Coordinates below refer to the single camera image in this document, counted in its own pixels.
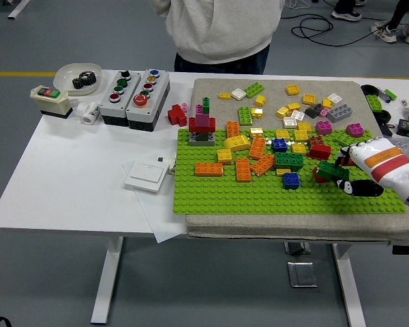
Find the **robot right hand white shell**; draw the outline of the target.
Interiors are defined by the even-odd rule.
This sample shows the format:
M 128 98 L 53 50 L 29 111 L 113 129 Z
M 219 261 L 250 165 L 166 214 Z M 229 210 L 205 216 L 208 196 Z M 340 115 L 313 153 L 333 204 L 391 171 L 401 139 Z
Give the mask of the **robot right hand white shell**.
M 351 144 L 339 150 L 335 166 L 352 162 L 370 177 L 368 180 L 335 184 L 352 196 L 379 196 L 383 189 L 392 189 L 409 206 L 409 157 L 386 138 L 374 138 Z

